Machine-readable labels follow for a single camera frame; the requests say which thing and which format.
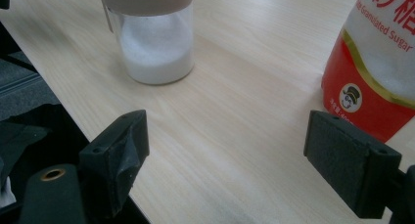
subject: jar lid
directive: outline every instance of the jar lid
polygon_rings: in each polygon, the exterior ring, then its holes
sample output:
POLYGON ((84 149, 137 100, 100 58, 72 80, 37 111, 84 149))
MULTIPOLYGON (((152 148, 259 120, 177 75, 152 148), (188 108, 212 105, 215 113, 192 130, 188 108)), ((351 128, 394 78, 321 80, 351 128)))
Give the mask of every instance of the jar lid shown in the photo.
POLYGON ((192 0, 103 0, 111 10, 129 16, 159 16, 180 11, 192 0))

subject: round logo on package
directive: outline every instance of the round logo on package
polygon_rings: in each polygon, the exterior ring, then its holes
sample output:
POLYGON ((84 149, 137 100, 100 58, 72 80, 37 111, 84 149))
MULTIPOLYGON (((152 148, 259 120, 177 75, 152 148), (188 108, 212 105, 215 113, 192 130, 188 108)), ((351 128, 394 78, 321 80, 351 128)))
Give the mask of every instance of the round logo on package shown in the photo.
POLYGON ((360 88, 353 83, 345 85, 340 92, 339 102, 346 112, 357 112, 362 105, 360 88))

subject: light wood tabletop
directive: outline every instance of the light wood tabletop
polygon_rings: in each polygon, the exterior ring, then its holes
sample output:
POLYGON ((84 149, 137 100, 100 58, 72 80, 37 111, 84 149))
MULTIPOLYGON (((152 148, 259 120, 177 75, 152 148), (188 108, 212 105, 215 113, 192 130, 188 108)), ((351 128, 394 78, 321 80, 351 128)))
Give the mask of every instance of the light wood tabletop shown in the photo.
MULTIPOLYGON (((303 155, 355 1, 194 0, 196 64, 161 86, 128 76, 101 0, 11 0, 0 21, 89 140, 147 111, 131 197, 151 222, 388 223, 358 219, 303 155)), ((405 169, 415 149, 398 150, 405 169)))

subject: gray carpet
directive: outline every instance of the gray carpet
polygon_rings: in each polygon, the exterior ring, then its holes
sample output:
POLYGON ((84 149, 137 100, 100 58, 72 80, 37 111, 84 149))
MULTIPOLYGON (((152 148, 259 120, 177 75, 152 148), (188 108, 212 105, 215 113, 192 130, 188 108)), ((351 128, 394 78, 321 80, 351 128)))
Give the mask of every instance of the gray carpet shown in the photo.
MULTIPOLYGON (((30 64, 23 52, 10 56, 30 64)), ((58 103, 39 74, 0 59, 0 120, 43 104, 58 103)))

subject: glass jar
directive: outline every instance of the glass jar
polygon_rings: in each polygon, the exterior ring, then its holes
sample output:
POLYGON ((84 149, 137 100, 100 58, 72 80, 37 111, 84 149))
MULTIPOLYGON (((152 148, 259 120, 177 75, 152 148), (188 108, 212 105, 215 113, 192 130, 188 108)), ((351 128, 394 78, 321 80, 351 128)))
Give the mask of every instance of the glass jar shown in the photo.
POLYGON ((132 78, 165 84, 191 71, 192 0, 103 0, 103 4, 132 78))

